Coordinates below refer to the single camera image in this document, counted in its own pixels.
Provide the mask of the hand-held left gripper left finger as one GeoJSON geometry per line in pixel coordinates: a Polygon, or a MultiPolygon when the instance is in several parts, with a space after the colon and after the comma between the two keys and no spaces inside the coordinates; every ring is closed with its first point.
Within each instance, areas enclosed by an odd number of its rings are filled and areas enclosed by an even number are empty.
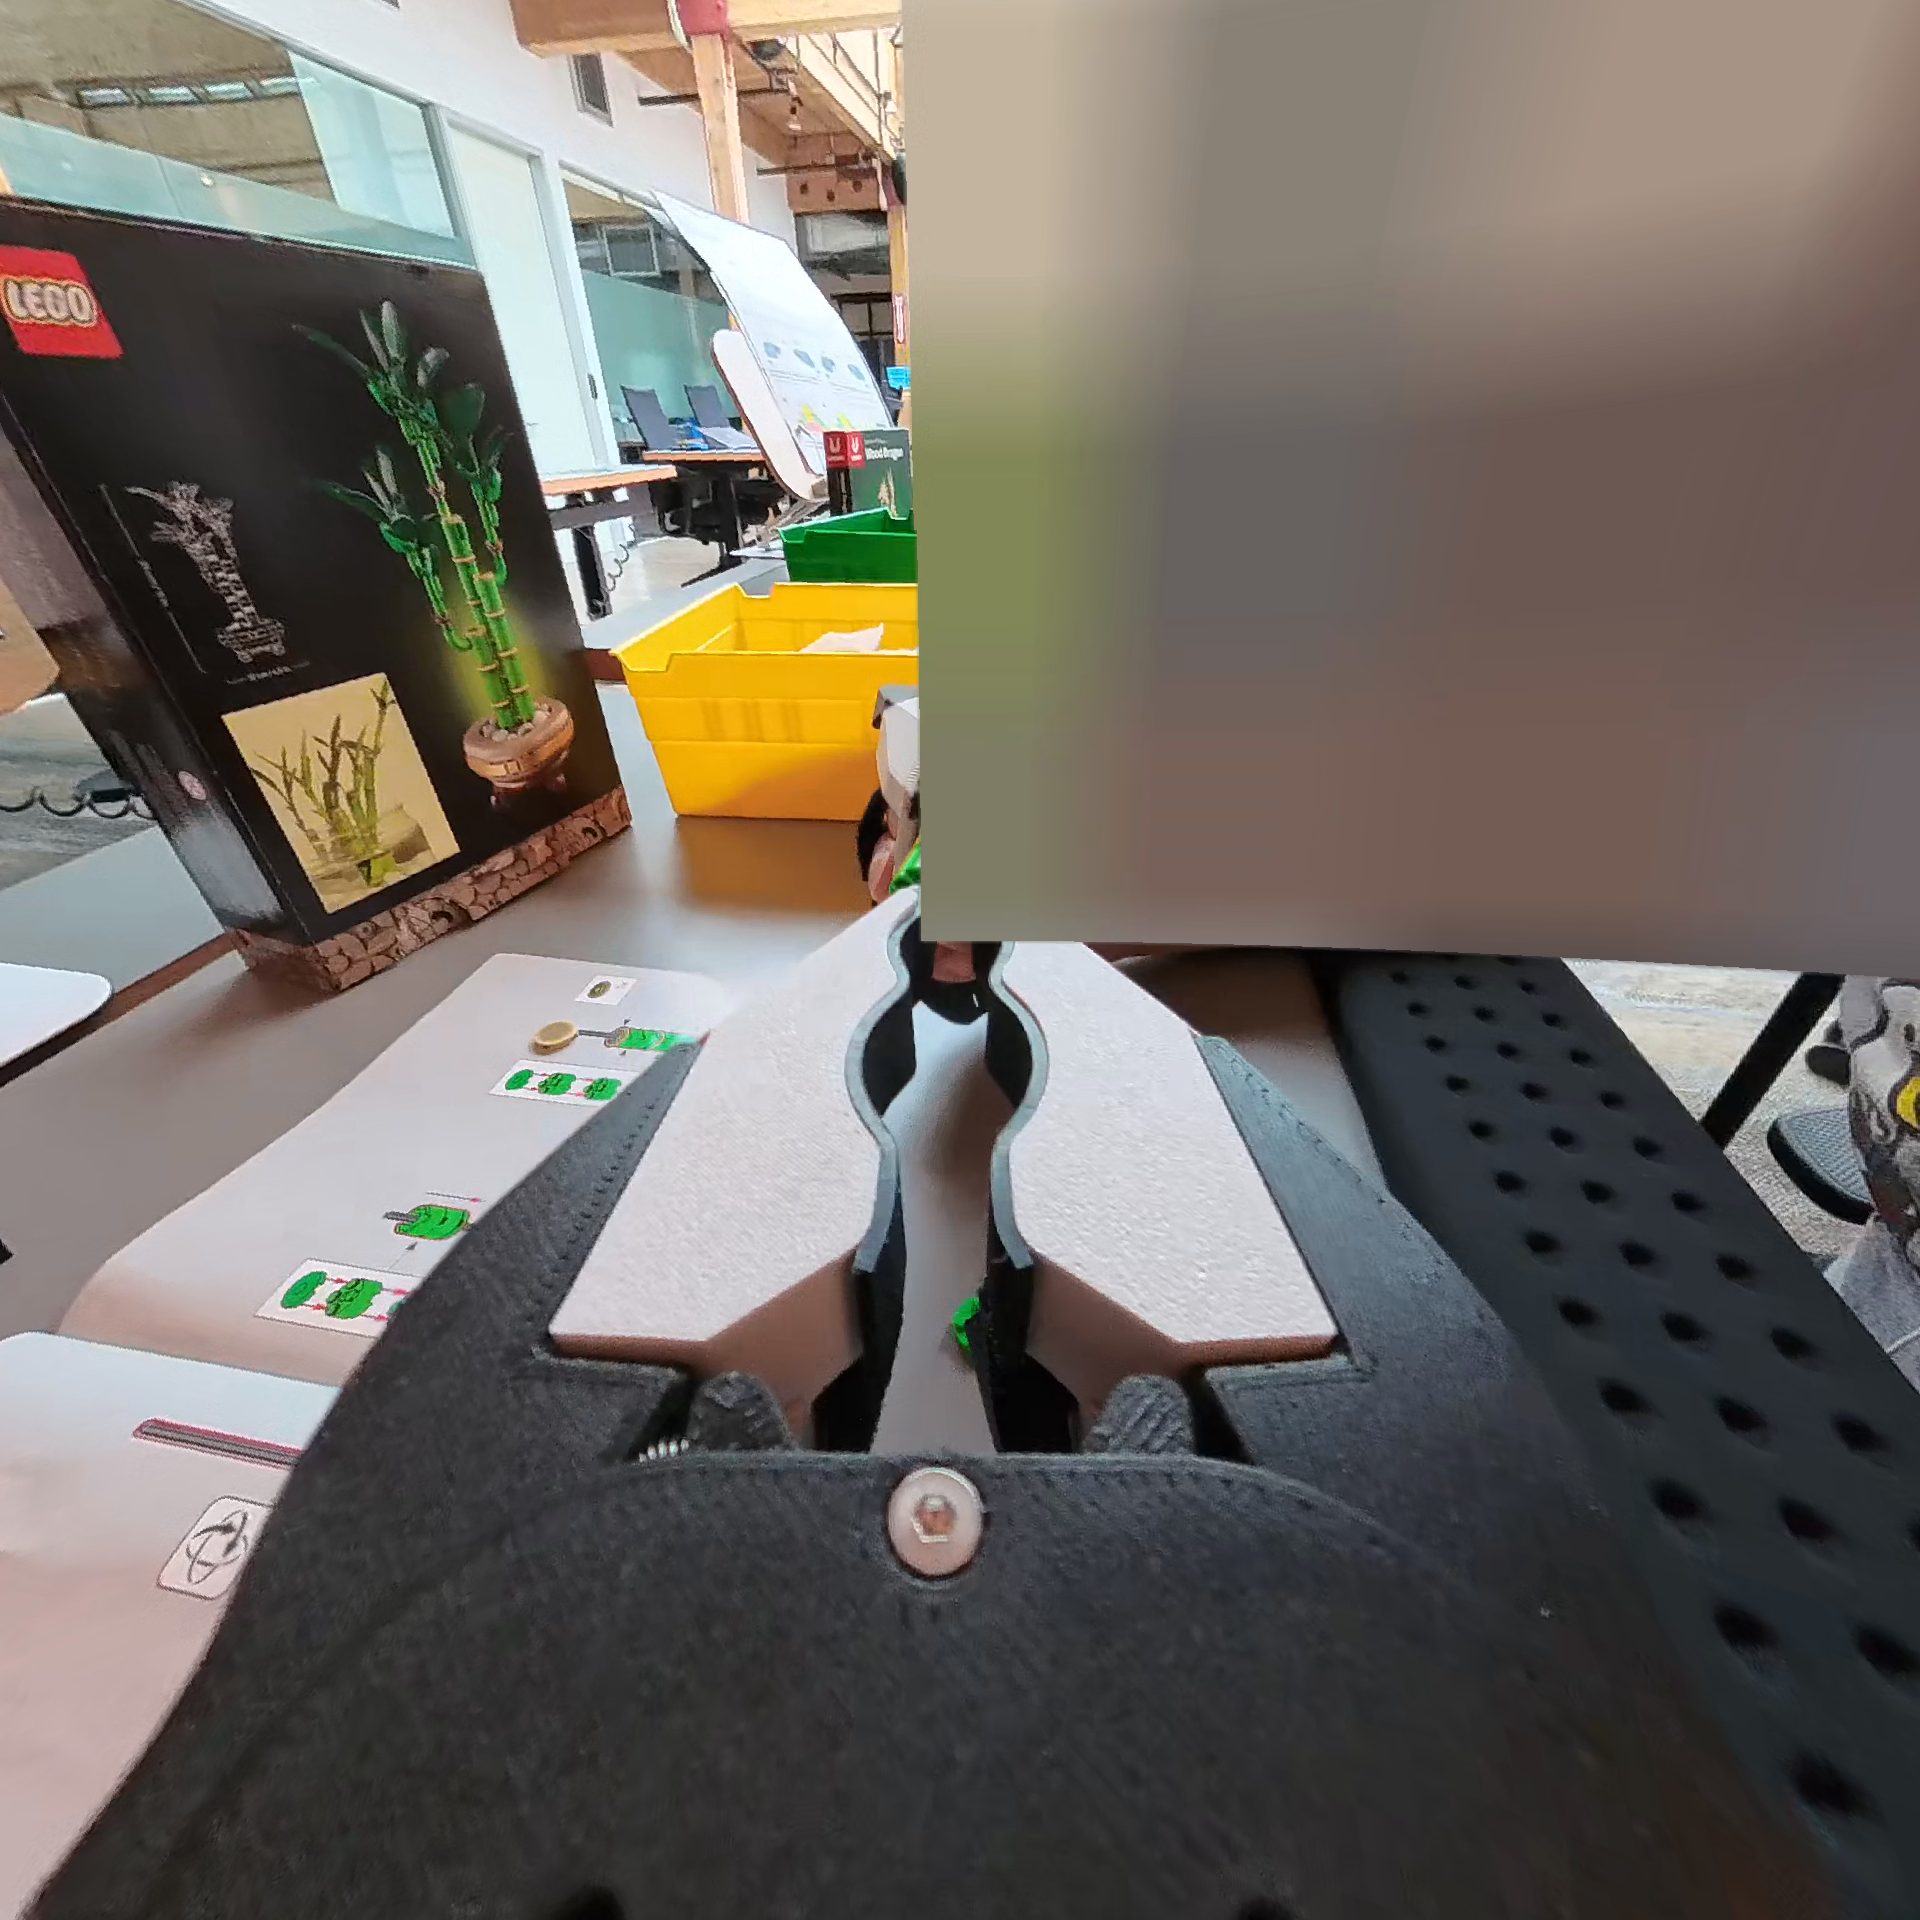
{"type": "Polygon", "coordinates": [[[721,1020],[549,1324],[571,1356],[762,1379],[820,1448],[872,1445],[899,1342],[916,893],[721,1020]]]}

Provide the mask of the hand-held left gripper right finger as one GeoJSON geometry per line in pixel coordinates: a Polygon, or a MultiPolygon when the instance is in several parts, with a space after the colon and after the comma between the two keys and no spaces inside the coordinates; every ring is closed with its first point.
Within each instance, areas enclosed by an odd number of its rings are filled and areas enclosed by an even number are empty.
{"type": "Polygon", "coordinates": [[[972,1312],[994,1445],[1071,1450],[1125,1378],[1332,1356],[1332,1308],[1199,1033],[1080,944],[1001,944],[980,991],[1012,1104],[972,1312]]]}

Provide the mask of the grey desk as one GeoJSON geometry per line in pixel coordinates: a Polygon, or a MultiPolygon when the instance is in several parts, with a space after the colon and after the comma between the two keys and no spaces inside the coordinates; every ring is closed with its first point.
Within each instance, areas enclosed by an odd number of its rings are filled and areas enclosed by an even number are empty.
{"type": "Polygon", "coordinates": [[[496,956],[658,970],[746,1004],[864,908],[849,823],[680,820],[601,689],[633,825],[490,918],[330,994],[224,956],[4,1088],[4,1336],[342,1092],[496,956]]]}

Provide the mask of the yellow plastic bin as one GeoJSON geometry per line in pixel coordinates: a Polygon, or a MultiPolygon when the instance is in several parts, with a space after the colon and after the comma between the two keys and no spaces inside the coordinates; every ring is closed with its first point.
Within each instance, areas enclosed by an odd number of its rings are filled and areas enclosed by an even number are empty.
{"type": "Polygon", "coordinates": [[[611,659],[676,814],[856,821],[879,688],[918,683],[918,587],[723,587],[611,659]]]}

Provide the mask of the green plastic bin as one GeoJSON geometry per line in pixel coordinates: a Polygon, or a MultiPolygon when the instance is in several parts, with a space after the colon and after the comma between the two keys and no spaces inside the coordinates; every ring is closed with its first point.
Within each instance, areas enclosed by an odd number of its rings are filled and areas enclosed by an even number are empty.
{"type": "Polygon", "coordinates": [[[867,508],[811,517],[779,530],[785,575],[794,583],[913,586],[913,515],[867,508]]]}

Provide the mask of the white instruction booklet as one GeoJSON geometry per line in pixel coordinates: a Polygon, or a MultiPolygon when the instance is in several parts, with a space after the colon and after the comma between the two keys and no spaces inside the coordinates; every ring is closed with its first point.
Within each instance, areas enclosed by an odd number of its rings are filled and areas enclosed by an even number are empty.
{"type": "Polygon", "coordinates": [[[200,1665],[396,1308],[730,991],[493,956],[325,1104],[4,1339],[2,1907],[22,1916],[200,1665]]]}

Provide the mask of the small dark red-label box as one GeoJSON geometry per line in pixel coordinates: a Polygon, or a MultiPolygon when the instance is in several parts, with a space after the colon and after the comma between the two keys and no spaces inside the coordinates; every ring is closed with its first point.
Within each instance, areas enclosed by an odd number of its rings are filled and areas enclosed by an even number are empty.
{"type": "Polygon", "coordinates": [[[913,514],[913,473],[909,432],[827,429],[821,436],[827,480],[827,514],[856,515],[881,511],[909,519],[913,514]]]}

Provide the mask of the white poster board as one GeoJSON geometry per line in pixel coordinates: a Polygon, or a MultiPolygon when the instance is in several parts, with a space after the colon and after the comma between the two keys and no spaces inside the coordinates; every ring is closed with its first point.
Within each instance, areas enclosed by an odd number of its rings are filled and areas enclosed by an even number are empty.
{"type": "Polygon", "coordinates": [[[707,267],[815,470],[825,432],[896,425],[866,356],[789,244],[670,194],[644,202],[707,267]]]}

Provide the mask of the black perforated tray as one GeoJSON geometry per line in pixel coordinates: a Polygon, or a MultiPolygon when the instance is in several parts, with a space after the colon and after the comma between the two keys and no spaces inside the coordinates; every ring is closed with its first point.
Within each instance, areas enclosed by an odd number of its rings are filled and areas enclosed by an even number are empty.
{"type": "Polygon", "coordinates": [[[1916,1916],[1916,1391],[1566,964],[1309,970],[1388,1186],[1580,1434],[1747,1774],[1844,1916],[1916,1916]]]}

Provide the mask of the black bamboo toy box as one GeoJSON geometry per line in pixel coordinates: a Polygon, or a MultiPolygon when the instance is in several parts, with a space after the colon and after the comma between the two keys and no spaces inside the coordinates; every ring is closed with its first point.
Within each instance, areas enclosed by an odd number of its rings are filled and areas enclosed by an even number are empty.
{"type": "Polygon", "coordinates": [[[347,989],[629,830],[476,267],[2,240],[12,593],[249,967],[347,989]]]}

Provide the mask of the white round table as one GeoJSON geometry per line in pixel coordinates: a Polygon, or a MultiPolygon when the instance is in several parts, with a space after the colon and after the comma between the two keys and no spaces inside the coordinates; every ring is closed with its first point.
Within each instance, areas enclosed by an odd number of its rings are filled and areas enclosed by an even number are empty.
{"type": "Polygon", "coordinates": [[[2,1070],[36,1057],[98,1016],[112,984],[98,972],[2,961],[2,1070]]]}

